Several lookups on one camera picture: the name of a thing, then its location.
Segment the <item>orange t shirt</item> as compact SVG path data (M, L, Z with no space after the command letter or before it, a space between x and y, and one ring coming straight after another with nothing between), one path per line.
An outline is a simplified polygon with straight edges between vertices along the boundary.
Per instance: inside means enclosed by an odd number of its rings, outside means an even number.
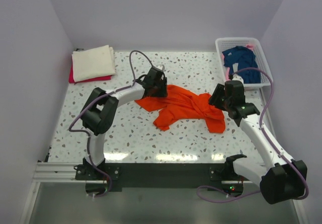
M159 116L153 124L162 131L182 119L203 119L210 133L225 131L224 114L208 104L209 93L197 95L175 85L167 86L167 97L146 97L135 103L148 112L158 111Z

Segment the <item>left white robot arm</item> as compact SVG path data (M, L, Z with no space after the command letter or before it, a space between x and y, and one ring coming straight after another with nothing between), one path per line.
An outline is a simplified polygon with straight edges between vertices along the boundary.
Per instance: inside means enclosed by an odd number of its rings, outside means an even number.
M112 126L117 108L146 97L166 97L167 78L162 64L150 68L147 74L134 80L134 85L108 93L95 88L86 101L80 115L69 127L70 132L84 132L88 136L83 163L76 166L76 180L106 180L105 134Z

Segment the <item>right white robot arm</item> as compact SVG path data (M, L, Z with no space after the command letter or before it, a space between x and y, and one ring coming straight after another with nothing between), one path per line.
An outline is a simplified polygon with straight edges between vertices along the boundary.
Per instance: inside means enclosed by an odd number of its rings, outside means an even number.
M249 137L264 164L252 162L246 155L226 158L222 176L236 180L243 176L256 184L269 204L289 199L305 199L309 190L306 182L307 166L295 160L279 144L263 123L263 114L253 103L246 102L240 81L217 84L209 105L226 111L236 125Z

